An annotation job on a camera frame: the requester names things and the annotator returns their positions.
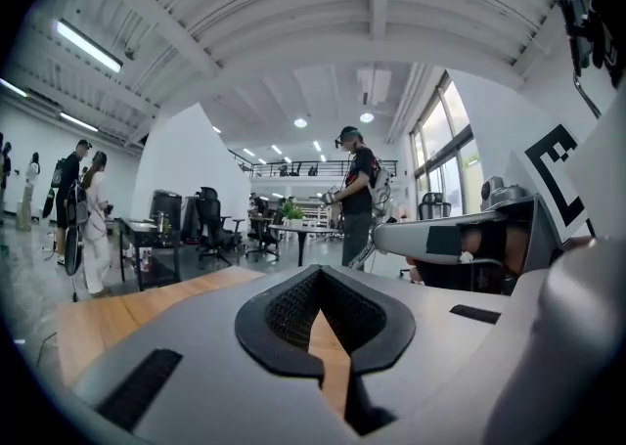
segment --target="white outfit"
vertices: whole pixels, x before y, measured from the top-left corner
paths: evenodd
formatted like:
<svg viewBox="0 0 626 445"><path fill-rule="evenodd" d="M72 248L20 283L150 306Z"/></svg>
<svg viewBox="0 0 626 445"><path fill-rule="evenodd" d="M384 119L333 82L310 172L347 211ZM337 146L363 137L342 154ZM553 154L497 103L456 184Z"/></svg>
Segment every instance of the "white outfit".
<svg viewBox="0 0 626 445"><path fill-rule="evenodd" d="M89 293L98 293L103 289L103 279L109 272L111 249L107 238L106 215L100 203L107 201L105 192L105 174L96 172L91 179L91 186L85 190L89 209L89 221L84 233L84 271Z"/></svg>

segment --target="black strip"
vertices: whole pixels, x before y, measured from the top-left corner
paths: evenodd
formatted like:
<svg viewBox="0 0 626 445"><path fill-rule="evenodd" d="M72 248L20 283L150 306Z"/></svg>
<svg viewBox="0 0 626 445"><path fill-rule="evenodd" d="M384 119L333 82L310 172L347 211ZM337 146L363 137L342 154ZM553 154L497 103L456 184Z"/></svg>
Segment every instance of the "black strip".
<svg viewBox="0 0 626 445"><path fill-rule="evenodd" d="M430 226L426 253L461 255L461 229L458 226Z"/></svg>
<svg viewBox="0 0 626 445"><path fill-rule="evenodd" d="M491 325L496 325L496 322L498 322L498 319L501 315L501 313L498 313L497 311L488 311L486 309L472 308L471 306L466 306L464 304L457 304L450 310L450 313L454 313L455 315L459 316L465 316L466 318L471 318L472 320L484 322Z"/></svg>
<svg viewBox="0 0 626 445"><path fill-rule="evenodd" d="M132 430L182 358L181 354L170 349L155 349L96 411L122 429Z"/></svg>

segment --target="glass window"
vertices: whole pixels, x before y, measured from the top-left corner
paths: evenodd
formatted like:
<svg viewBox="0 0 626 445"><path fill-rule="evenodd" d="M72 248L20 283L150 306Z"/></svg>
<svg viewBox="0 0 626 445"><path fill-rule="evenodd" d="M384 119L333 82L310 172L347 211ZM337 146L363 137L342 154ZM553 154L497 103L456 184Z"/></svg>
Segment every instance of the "glass window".
<svg viewBox="0 0 626 445"><path fill-rule="evenodd" d="M418 162L416 168L418 168L424 165L424 148L422 147L422 137L419 132L413 136L413 143L415 145L415 158Z"/></svg>
<svg viewBox="0 0 626 445"><path fill-rule="evenodd" d="M466 107L463 106L463 101L461 101L461 96L459 95L459 91L457 90L457 86L454 82L450 82L450 85L444 92L443 97L446 100L446 105L448 105L450 119L452 120L452 128L454 129L454 133L456 135L470 124L470 119L468 118Z"/></svg>
<svg viewBox="0 0 626 445"><path fill-rule="evenodd" d="M422 133L424 134L423 139L426 144L426 156L428 158L432 158L435 153L452 140L452 132L450 131L450 125L448 125L446 112L441 101L434 107L434 110L422 127Z"/></svg>
<svg viewBox="0 0 626 445"><path fill-rule="evenodd" d="M466 194L466 211L468 214L480 212L480 190L484 177L476 142L471 141L461 148L461 162L463 164L463 183Z"/></svg>
<svg viewBox="0 0 626 445"><path fill-rule="evenodd" d="M441 175L443 177L443 200L451 205L450 216L463 215L461 179L459 179L459 164L456 158L451 158L441 165Z"/></svg>

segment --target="white pants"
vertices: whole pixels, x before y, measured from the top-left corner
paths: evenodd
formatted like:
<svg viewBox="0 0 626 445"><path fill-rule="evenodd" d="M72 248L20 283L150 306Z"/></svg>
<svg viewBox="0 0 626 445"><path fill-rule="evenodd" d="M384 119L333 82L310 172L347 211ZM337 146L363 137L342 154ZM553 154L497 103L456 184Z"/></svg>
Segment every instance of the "white pants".
<svg viewBox="0 0 626 445"><path fill-rule="evenodd" d="M111 249L109 240L103 236L96 240L83 239L85 282L89 293L98 293L104 288L103 279L109 272Z"/></svg>

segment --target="bag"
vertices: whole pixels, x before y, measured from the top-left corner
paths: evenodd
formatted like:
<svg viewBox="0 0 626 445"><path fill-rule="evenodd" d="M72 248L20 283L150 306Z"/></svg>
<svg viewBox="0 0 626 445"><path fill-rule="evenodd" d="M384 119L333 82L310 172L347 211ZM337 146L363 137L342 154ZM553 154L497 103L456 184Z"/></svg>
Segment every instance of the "bag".
<svg viewBox="0 0 626 445"><path fill-rule="evenodd" d="M64 158L61 158L57 161L57 166L55 167L55 172L52 174L52 184L51 188L59 188L61 186L61 180L63 179L63 164L65 162Z"/></svg>
<svg viewBox="0 0 626 445"><path fill-rule="evenodd" d="M368 190L372 195L372 214L375 217L383 217L387 213L391 199L391 172L381 167L378 161L377 167L376 177L373 183L368 183Z"/></svg>

